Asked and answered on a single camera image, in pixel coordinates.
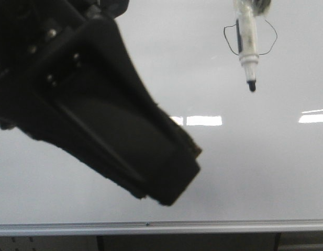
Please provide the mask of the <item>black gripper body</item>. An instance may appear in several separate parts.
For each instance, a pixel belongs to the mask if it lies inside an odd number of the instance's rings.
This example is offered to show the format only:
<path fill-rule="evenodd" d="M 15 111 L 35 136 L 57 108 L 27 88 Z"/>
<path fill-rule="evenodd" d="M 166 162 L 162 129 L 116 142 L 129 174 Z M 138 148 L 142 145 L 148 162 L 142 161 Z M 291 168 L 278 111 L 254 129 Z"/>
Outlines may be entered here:
<path fill-rule="evenodd" d="M 89 20 L 116 23 L 128 6 L 128 1 L 0 1 L 0 129 L 18 128 L 34 140 L 52 141 L 54 121 L 39 85 L 53 45 Z"/>

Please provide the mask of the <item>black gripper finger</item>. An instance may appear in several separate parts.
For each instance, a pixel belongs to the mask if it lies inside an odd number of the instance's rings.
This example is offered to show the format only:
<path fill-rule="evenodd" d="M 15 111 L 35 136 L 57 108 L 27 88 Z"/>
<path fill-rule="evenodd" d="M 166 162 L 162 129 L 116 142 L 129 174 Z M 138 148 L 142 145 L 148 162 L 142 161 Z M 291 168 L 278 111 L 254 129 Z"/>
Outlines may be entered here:
<path fill-rule="evenodd" d="M 135 197 L 171 206 L 199 173 L 201 148 L 150 96 L 113 20 L 89 20 L 55 43 L 39 92 L 52 143 Z"/>

